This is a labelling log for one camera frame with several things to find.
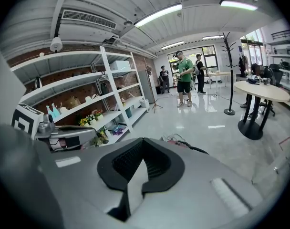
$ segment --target tripod stand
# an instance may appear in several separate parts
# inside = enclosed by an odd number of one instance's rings
[[[151,82],[150,82],[150,79],[149,79],[149,76],[151,75],[151,72],[149,72],[149,71],[147,71],[146,70],[146,72],[147,72],[147,81],[148,81],[148,84],[149,84],[149,88],[150,88],[150,93],[151,93],[151,96],[153,97],[153,100],[154,100],[154,106],[153,106],[153,108],[152,109],[154,109],[154,113],[155,113],[155,108],[157,107],[157,106],[159,106],[160,108],[162,108],[163,109],[163,107],[162,106],[160,106],[160,105],[157,105],[156,104],[156,102],[157,102],[157,100],[155,99],[155,96],[154,96],[154,93],[153,93],[153,89],[152,89],[152,86],[151,86]]]

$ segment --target man in black shirt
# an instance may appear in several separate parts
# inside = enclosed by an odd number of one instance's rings
[[[165,70],[164,65],[161,67],[162,71],[160,72],[160,79],[162,80],[162,94],[165,91],[165,87],[167,85],[167,92],[169,93],[169,73],[167,70]]]
[[[203,91],[203,86],[204,86],[204,71],[206,68],[203,66],[201,60],[201,54],[196,55],[196,67],[199,70],[199,75],[197,75],[198,79],[198,93],[199,94],[205,94],[206,92]]]

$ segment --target office chair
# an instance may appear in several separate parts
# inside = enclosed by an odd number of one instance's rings
[[[265,67],[264,68],[264,77],[265,78],[270,78],[271,80],[271,85],[280,86],[280,80],[282,79],[283,76],[283,72],[278,70],[278,69],[272,69],[271,65],[269,67]],[[265,99],[264,103],[260,103],[260,106],[264,106],[264,111],[261,113],[262,115],[265,114],[267,105],[268,105],[268,101]],[[275,112],[273,110],[273,104],[270,108],[270,111],[273,113],[273,117],[275,116]]]

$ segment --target brick wall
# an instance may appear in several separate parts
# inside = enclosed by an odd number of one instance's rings
[[[80,51],[81,50],[83,50],[83,51],[84,50],[98,51],[99,46],[64,45],[62,52],[63,51],[78,51],[78,50],[80,50]],[[107,52],[117,52],[117,53],[128,54],[128,52],[125,52],[122,50],[117,50],[117,49],[112,49],[112,48],[106,48],[106,51]],[[8,60],[8,64],[10,65],[10,67],[13,67],[19,63],[22,63],[24,61],[38,57],[41,52],[44,52],[45,54],[52,53],[49,48],[35,50],[35,51],[28,52],[28,53],[22,54],[20,56],[17,56],[13,59]],[[138,71],[144,71],[146,69],[146,66],[150,66],[152,68],[152,74],[154,76],[155,84],[157,85],[158,81],[157,81],[156,71],[155,71],[155,67],[154,67],[154,61],[152,59],[144,58],[140,55],[135,55],[135,54],[134,54],[134,59],[135,59],[135,64],[136,64],[136,68]],[[96,69],[102,70],[102,71],[105,70],[104,66],[97,66]],[[91,72],[90,67],[67,70],[67,71],[63,71],[60,73],[55,73],[55,74],[43,77],[41,79],[41,81],[42,81],[42,85],[47,85],[47,84],[50,84],[50,83],[55,82],[55,81],[59,81],[59,80],[65,79],[65,78],[72,77],[73,74],[88,73],[88,72]],[[127,85],[136,84],[137,83],[136,73],[132,72],[132,73],[125,75],[124,77],[115,78],[114,81],[115,81],[116,87],[120,87],[121,85],[127,86]],[[101,83],[106,83],[109,91],[110,92],[112,91],[111,86],[110,86],[108,81],[101,81]],[[34,85],[35,85],[34,82],[27,84],[26,85],[26,88],[27,88],[26,93],[29,93],[30,91],[35,90]],[[98,93],[99,92],[98,92],[96,84],[91,83],[88,85],[84,85],[84,86],[77,87],[77,88],[74,88],[72,90],[63,92],[63,93],[58,94],[54,97],[51,97],[51,98],[37,104],[36,106],[34,106],[34,108],[36,108],[44,113],[47,113],[46,105],[49,105],[51,109],[52,109],[52,103],[55,103],[56,106],[60,107],[61,103],[64,103],[71,96],[78,97],[80,103],[83,104],[83,103],[85,103],[85,97],[87,97],[87,96],[91,97],[93,94],[98,94]],[[122,91],[119,93],[119,95],[121,98],[124,98],[125,100],[127,100],[129,98],[129,93],[131,93],[133,96],[141,96],[141,91],[140,91],[139,86],[130,88],[129,90]],[[111,109],[115,108],[116,100],[115,100],[114,96],[110,96],[110,97],[106,98],[106,101]],[[74,114],[71,114],[70,116],[60,120],[59,122],[57,122],[57,124],[58,125],[76,125],[78,119],[86,117],[94,109],[98,109],[98,110],[102,109],[103,111],[106,111],[103,102],[98,101],[98,102],[96,102],[96,103],[94,103],[86,108],[83,108],[83,109],[75,112]]]

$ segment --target potted flower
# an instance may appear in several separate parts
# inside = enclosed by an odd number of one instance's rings
[[[90,125],[88,124],[88,120],[87,120],[87,118],[83,118],[83,119],[81,119],[81,120],[79,121],[79,125],[80,125],[80,126],[90,126]]]
[[[92,113],[87,116],[87,120],[90,125],[94,125],[96,123],[95,115]]]
[[[104,117],[102,110],[94,110],[92,111],[92,114],[95,116],[96,120],[101,120]]]

